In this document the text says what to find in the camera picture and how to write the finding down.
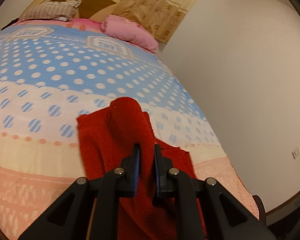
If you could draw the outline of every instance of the blue polka dot bedspread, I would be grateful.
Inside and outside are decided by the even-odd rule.
[[[0,226],[11,239],[85,175],[76,118],[118,97],[137,100],[157,138],[189,151],[200,179],[216,177],[256,214],[203,113],[156,55],[97,31],[31,21],[0,32]],[[13,210],[17,225],[3,223]]]

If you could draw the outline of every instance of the screw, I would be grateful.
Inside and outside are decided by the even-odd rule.
[[[180,171],[179,171],[177,168],[171,168],[171,169],[169,170],[169,173],[170,173],[171,175],[177,175],[179,172],[180,172]]]
[[[87,182],[87,179],[85,177],[81,177],[81,178],[77,179],[77,183],[79,185],[86,184],[86,182]]]
[[[121,167],[115,168],[114,173],[120,175],[120,174],[124,173],[124,169]]]
[[[209,184],[209,185],[211,185],[211,186],[214,186],[214,185],[216,185],[217,184],[217,181],[216,181],[216,179],[214,179],[214,178],[207,178],[207,183]]]

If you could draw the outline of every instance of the pink pillow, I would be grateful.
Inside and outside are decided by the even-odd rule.
[[[102,23],[104,34],[122,41],[138,45],[151,52],[155,52],[158,43],[140,24],[128,19],[110,14]]]
[[[81,19],[81,18],[72,18],[72,22],[75,22],[76,24],[85,25],[87,27],[90,27],[92,29],[100,30],[100,22],[96,22],[94,20],[90,19]]]

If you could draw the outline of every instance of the beige curtain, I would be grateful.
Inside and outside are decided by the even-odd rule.
[[[167,43],[196,0],[122,0],[113,14],[141,24]]]

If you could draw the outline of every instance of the red towel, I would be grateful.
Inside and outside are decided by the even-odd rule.
[[[195,178],[188,152],[156,139],[149,115],[132,98],[118,98],[110,106],[77,119],[80,151],[88,179],[102,177],[118,167],[122,158],[131,155],[133,145],[141,147],[140,177],[134,198],[121,198],[118,217],[119,240],[175,240],[173,201],[154,207],[154,143],[174,167]]]

